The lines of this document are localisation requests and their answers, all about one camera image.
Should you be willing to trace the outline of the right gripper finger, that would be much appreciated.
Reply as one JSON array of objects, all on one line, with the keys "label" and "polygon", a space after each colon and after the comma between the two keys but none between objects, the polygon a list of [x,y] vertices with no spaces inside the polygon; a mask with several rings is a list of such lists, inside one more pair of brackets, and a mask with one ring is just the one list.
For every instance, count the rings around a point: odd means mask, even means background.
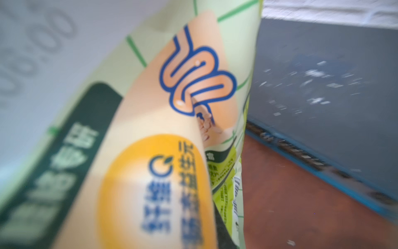
[{"label": "right gripper finger", "polygon": [[238,247],[235,245],[232,238],[230,237],[217,208],[214,208],[214,214],[216,221],[218,249],[238,249]]}]

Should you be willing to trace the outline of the green oats bag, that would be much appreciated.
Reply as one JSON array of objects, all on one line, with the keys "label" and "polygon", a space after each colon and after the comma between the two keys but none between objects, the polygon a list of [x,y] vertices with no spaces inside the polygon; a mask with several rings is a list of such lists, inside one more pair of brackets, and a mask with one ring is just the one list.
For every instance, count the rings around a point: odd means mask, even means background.
[{"label": "green oats bag", "polygon": [[1,248],[245,247],[262,1],[1,1]]}]

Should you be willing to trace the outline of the grey network switch box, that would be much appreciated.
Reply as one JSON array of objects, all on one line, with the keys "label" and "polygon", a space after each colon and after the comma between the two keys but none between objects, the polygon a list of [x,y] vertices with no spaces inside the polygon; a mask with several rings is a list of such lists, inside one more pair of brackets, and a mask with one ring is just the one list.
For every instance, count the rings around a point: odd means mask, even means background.
[{"label": "grey network switch box", "polygon": [[397,222],[397,30],[263,19],[247,133]]}]

